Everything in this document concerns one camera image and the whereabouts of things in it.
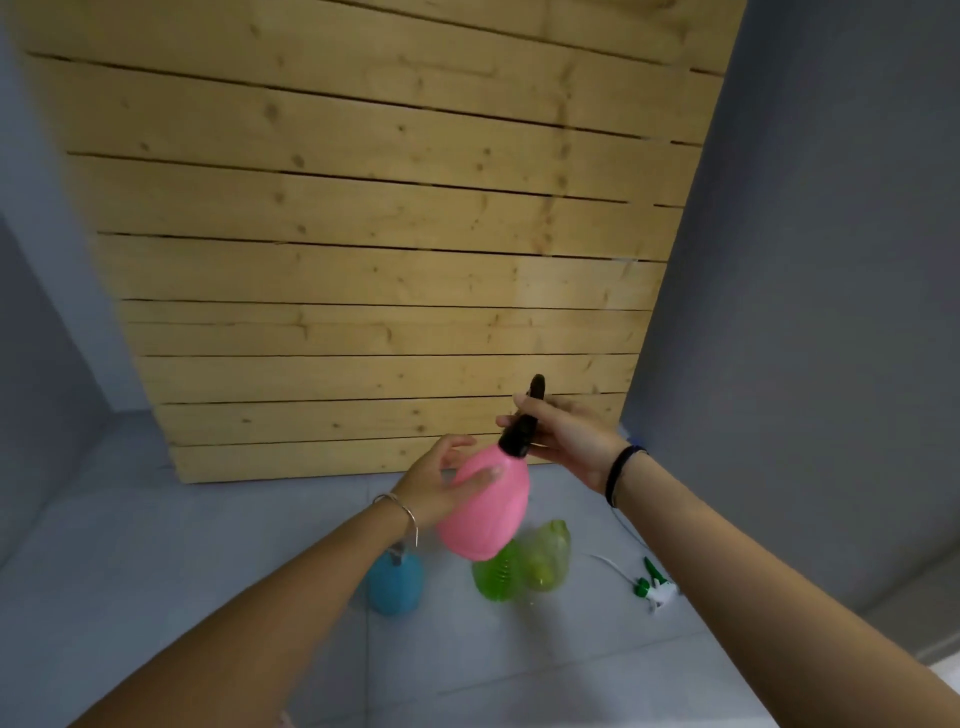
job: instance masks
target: person's right hand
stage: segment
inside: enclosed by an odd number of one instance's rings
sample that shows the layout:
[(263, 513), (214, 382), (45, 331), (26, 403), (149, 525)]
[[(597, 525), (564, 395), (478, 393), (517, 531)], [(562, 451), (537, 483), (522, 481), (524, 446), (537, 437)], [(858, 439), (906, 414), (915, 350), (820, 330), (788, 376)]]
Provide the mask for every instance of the person's right hand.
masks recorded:
[[(538, 420), (530, 454), (563, 465), (588, 488), (603, 494), (613, 461), (630, 443), (589, 407), (566, 397), (538, 400), (516, 394), (514, 403), (519, 413)], [(496, 423), (506, 427), (515, 418), (500, 415)]]

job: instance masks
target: green and white spray nozzle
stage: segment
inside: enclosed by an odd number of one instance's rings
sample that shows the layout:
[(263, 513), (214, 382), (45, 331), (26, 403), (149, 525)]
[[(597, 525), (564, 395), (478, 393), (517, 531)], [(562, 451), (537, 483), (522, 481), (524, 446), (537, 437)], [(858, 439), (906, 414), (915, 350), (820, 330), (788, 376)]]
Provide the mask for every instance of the green and white spray nozzle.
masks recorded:
[(680, 590), (677, 589), (676, 584), (664, 578), (663, 574), (657, 571), (657, 567), (646, 556), (643, 557), (643, 566), (647, 568), (647, 573), (650, 574), (650, 581), (642, 577), (639, 578), (634, 585), (634, 594), (642, 596), (650, 602), (650, 611), (656, 613), (660, 607), (673, 601)]

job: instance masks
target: hand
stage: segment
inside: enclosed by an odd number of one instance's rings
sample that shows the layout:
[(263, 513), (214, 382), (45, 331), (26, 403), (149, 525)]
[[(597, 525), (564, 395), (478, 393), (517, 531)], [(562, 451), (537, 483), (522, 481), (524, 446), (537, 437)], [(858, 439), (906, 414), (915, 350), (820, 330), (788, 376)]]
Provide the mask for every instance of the hand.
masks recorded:
[(439, 523), (501, 475), (498, 469), (487, 468), (457, 485), (444, 483), (441, 470), (458, 470), (467, 461), (468, 455), (457, 448), (475, 444), (476, 438), (469, 435), (444, 435), (399, 480), (394, 494), (414, 514), (417, 526)]
[[(519, 413), (538, 420), (530, 454), (563, 465), (588, 488), (602, 494), (613, 461), (630, 443), (589, 407), (566, 397), (538, 400), (517, 394), (514, 403)], [(500, 415), (496, 423), (506, 427), (515, 418)]]

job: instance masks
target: green transparent bottle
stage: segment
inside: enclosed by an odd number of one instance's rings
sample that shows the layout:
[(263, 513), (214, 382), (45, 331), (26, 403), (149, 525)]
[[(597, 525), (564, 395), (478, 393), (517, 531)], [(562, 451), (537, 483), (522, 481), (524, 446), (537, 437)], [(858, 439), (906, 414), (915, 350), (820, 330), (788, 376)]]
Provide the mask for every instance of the green transparent bottle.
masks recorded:
[(552, 592), (570, 571), (570, 531), (566, 521), (544, 523), (520, 537), (523, 584), (535, 592)]
[(500, 549), (490, 561), (475, 561), (473, 583), (490, 601), (508, 601), (520, 591), (520, 546), (516, 539)]

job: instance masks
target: person's left arm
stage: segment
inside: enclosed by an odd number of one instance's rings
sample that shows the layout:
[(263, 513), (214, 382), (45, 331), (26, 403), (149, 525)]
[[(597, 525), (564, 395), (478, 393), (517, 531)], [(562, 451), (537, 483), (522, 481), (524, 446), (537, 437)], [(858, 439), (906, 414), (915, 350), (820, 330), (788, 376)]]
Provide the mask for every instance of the person's left arm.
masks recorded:
[[(445, 435), (394, 488), (420, 528), (443, 519), (492, 483), (482, 471), (446, 486), (441, 469), (459, 468), (459, 446)], [(293, 561), (218, 609), (101, 699), (73, 726), (266, 728), (309, 665), (376, 558), (411, 527), (396, 503), (381, 499)]]

